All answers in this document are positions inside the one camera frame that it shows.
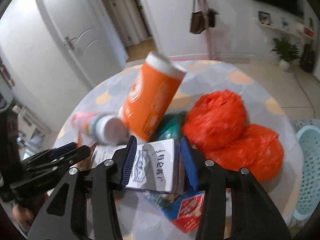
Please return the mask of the person's hand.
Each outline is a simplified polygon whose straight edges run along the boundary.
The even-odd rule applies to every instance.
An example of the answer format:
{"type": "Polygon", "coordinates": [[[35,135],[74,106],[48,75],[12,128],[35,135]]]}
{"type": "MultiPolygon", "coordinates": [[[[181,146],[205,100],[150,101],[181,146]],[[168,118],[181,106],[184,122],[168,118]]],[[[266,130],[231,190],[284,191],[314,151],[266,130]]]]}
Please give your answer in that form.
{"type": "Polygon", "coordinates": [[[19,204],[15,204],[12,208],[12,214],[14,220],[19,224],[21,230],[27,235],[35,217],[39,213],[41,207],[48,199],[48,194],[44,193],[41,196],[35,197],[33,199],[33,204],[30,205],[30,209],[23,207],[19,204]]]}

